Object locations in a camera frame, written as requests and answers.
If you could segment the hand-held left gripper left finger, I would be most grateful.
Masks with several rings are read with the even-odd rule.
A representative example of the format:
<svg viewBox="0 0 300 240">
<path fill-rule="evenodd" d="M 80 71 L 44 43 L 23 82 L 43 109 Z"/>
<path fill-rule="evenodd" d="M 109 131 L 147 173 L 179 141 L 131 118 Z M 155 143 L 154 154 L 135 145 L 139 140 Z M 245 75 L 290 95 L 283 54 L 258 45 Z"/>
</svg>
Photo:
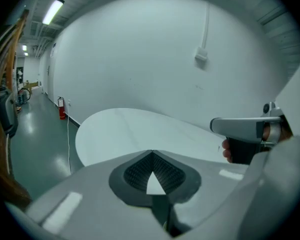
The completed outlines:
<svg viewBox="0 0 300 240">
<path fill-rule="evenodd" d="M 170 240 L 149 208 L 127 205 L 109 187 L 135 152 L 81 168 L 37 198 L 26 215 L 61 240 Z"/>
</svg>

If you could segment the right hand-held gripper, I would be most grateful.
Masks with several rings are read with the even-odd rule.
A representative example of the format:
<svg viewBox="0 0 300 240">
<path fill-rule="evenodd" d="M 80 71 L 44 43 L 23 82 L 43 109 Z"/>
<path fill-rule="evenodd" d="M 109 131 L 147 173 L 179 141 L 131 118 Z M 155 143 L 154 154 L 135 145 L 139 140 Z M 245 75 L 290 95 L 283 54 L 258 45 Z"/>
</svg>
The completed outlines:
<svg viewBox="0 0 300 240">
<path fill-rule="evenodd" d="M 233 163 L 248 165 L 255 154 L 300 136 L 300 66 L 275 99 L 275 104 L 283 110 L 280 117 L 217 117 L 210 121 L 213 133 L 228 137 Z M 270 145 L 254 144 L 262 140 Z"/>
</svg>

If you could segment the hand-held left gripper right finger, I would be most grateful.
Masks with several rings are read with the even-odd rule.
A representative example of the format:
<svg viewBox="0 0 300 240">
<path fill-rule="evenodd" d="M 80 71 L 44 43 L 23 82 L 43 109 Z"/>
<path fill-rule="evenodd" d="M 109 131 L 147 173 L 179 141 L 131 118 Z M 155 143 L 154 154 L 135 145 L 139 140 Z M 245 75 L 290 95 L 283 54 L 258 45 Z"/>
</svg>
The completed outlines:
<svg viewBox="0 0 300 240">
<path fill-rule="evenodd" d="M 152 153 L 152 174 L 164 191 L 153 211 L 170 234 L 198 227 L 226 200 L 247 165 L 201 160 L 169 152 Z"/>
</svg>

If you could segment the person's right hand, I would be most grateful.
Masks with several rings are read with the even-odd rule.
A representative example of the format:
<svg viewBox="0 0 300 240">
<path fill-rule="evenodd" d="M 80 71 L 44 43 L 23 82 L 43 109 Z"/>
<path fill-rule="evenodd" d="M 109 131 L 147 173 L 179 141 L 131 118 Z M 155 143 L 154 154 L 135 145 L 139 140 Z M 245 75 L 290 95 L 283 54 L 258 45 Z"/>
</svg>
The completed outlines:
<svg viewBox="0 0 300 240">
<path fill-rule="evenodd" d="M 222 155 L 224 158 L 226 158 L 226 160 L 229 163 L 232 163 L 232 154 L 231 154 L 231 149 L 230 149 L 230 142 L 228 139 L 225 139 L 222 144 L 221 144 L 222 148 L 223 148 L 223 152 Z"/>
</svg>

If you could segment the red fire extinguisher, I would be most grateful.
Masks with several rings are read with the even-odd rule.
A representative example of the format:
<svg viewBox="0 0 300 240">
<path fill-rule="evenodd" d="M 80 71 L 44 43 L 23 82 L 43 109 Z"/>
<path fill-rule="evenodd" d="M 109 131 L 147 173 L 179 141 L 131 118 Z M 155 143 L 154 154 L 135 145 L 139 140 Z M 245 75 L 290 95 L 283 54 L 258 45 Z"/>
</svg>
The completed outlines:
<svg viewBox="0 0 300 240">
<path fill-rule="evenodd" d="M 65 101 L 63 97 L 61 96 L 58 97 L 57 105 L 58 105 L 59 119 L 64 120 L 66 118 L 66 112 L 65 112 Z"/>
</svg>

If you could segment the black hard case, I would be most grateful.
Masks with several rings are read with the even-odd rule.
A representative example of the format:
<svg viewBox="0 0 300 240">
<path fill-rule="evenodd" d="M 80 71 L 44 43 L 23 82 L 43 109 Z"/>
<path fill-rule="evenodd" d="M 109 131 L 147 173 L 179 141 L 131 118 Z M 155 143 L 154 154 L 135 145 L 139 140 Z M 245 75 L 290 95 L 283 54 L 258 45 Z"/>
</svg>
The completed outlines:
<svg viewBox="0 0 300 240">
<path fill-rule="evenodd" d="M 6 87 L 0 88 L 0 122 L 5 134 L 14 137 L 19 123 L 13 93 Z"/>
</svg>

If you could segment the brown wooden stair railing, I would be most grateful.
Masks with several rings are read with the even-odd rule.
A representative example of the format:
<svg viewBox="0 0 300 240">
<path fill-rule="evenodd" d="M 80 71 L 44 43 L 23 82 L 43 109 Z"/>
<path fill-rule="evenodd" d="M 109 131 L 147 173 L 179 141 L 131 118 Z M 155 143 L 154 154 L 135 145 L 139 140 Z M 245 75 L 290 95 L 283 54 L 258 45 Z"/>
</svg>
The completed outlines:
<svg viewBox="0 0 300 240">
<path fill-rule="evenodd" d="M 5 76 L 6 76 L 6 87 L 13 92 L 13 68 L 15 62 L 15 52 L 20 36 L 26 24 L 26 20 L 29 14 L 28 9 L 24 9 L 20 18 L 12 29 L 12 37 L 10 38 L 10 46 L 7 53 Z"/>
</svg>

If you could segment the long ceiling light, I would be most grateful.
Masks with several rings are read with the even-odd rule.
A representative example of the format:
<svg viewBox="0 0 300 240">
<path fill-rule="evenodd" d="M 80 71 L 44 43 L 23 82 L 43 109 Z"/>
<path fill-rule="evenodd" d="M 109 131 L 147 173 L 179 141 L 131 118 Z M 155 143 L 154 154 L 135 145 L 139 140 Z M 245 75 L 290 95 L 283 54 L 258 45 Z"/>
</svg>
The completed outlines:
<svg viewBox="0 0 300 240">
<path fill-rule="evenodd" d="M 49 25 L 64 3 L 64 0 L 54 0 L 54 2 L 49 7 L 47 13 L 45 14 L 42 23 L 44 25 Z"/>
</svg>

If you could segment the white wall junction box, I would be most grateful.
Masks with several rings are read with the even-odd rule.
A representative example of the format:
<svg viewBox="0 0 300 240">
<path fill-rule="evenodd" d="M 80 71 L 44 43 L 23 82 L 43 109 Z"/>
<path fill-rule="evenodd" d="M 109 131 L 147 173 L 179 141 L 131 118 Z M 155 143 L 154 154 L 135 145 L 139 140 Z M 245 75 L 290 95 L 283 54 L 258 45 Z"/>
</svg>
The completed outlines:
<svg viewBox="0 0 300 240">
<path fill-rule="evenodd" d="M 208 59 L 208 52 L 207 52 L 207 50 L 205 48 L 203 48 L 203 47 L 198 47 L 197 50 L 196 50 L 194 58 L 197 61 L 202 61 L 202 62 L 207 61 L 207 59 Z"/>
</svg>

